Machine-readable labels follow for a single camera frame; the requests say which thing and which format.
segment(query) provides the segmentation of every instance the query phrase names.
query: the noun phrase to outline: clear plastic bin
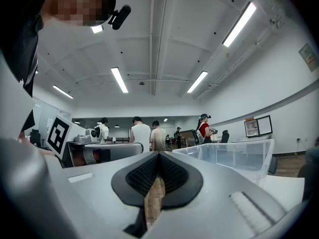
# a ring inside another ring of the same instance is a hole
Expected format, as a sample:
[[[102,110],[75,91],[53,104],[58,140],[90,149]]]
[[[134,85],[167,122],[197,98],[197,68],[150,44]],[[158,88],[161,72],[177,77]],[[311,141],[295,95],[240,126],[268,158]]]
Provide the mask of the clear plastic bin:
[[[176,149],[175,153],[229,167],[247,179],[259,183],[268,174],[274,140],[239,143],[207,143]]]

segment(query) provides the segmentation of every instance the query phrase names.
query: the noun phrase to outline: man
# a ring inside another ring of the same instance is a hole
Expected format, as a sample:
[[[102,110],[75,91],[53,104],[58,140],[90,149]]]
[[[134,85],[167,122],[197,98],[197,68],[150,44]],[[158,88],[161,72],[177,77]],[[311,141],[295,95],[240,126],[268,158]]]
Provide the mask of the man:
[[[108,118],[104,117],[102,118],[101,120],[101,123],[100,125],[98,125],[97,127],[100,128],[100,136],[99,136],[99,139],[101,139],[101,143],[104,143],[106,142],[107,138],[109,137],[109,128],[106,126],[106,123],[109,122],[108,121]]]
[[[38,32],[44,24],[55,18],[78,26],[100,25],[111,16],[116,3],[116,0],[5,1],[1,17],[7,24],[1,25],[1,48],[12,73],[30,96],[38,62]],[[24,139],[24,131],[34,125],[31,112],[19,137]]]
[[[138,116],[133,118],[134,126],[131,129],[130,142],[139,142],[143,145],[143,153],[150,151],[151,129],[142,123]]]
[[[160,123],[157,120],[152,123],[152,127],[153,127],[153,131],[151,133],[152,151],[166,150],[165,129],[160,128]]]
[[[170,145],[170,138],[169,138],[169,134],[166,136],[165,138],[165,142],[167,145]]]
[[[177,143],[177,147],[180,149],[181,148],[181,134],[179,133],[180,127],[177,128],[177,131],[175,133],[175,137],[176,137],[176,143]]]

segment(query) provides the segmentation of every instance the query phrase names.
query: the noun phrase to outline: white wall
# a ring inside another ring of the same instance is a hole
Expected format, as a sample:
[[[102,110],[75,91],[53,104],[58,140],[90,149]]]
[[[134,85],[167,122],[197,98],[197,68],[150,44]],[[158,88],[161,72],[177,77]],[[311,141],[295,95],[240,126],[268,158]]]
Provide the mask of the white wall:
[[[199,102],[191,97],[180,98],[171,95],[129,95],[120,98],[108,96],[86,100],[78,104],[74,118],[98,117],[161,117],[191,116],[200,112]]]
[[[133,118],[109,118],[109,122],[107,123],[107,127],[109,128],[109,136],[110,137],[129,137],[128,132],[129,130],[134,126],[132,123]],[[142,118],[143,123],[148,125],[151,130],[152,123],[155,120],[158,120],[157,118]],[[167,122],[163,122],[162,120],[159,121],[159,125],[161,128],[166,130],[166,134],[169,134],[170,136],[174,135],[174,132],[176,131],[174,121],[169,119]]]
[[[202,113],[199,113],[197,116],[183,117],[175,120],[175,131],[177,127],[180,127],[180,131],[187,131],[191,129],[195,129],[198,124],[199,116]]]
[[[262,50],[210,93],[203,110],[212,116],[209,124],[219,130],[219,136],[227,129],[229,141],[245,137],[245,118],[270,115],[274,153],[302,151],[314,145],[319,136],[319,69],[311,72],[300,56],[306,43],[315,50],[306,29],[287,20],[277,36],[270,37]]]
[[[284,103],[283,106],[279,104],[278,108],[274,107],[273,110],[264,111],[265,113],[258,112],[257,116],[247,115],[247,118],[270,115],[273,127],[272,139],[275,140],[274,153],[303,151],[315,146],[315,139],[319,136],[319,81],[314,83],[313,88],[315,90],[305,96],[301,93],[302,97],[288,104]],[[228,130],[229,142],[246,137],[244,118],[211,126],[218,130],[218,136],[222,136],[222,132]]]
[[[230,120],[275,104],[302,90],[319,78],[299,54],[312,39],[305,28],[287,20],[277,36],[263,50],[257,50],[227,79],[210,93],[204,110],[212,124]]]
[[[36,84],[33,85],[33,96],[61,111],[70,113],[73,117],[75,102],[67,96],[64,97],[64,95],[59,92],[55,95]]]

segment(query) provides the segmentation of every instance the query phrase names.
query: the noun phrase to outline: woman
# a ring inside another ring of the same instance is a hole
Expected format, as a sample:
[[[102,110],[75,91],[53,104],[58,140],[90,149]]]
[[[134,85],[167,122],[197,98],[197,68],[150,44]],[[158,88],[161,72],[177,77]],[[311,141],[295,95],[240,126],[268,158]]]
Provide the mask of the woman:
[[[202,114],[198,120],[198,125],[196,129],[200,131],[202,137],[204,138],[204,143],[212,143],[210,136],[214,134],[214,132],[210,131],[209,129],[209,125],[207,123],[208,118],[211,118],[211,116],[207,114]]]

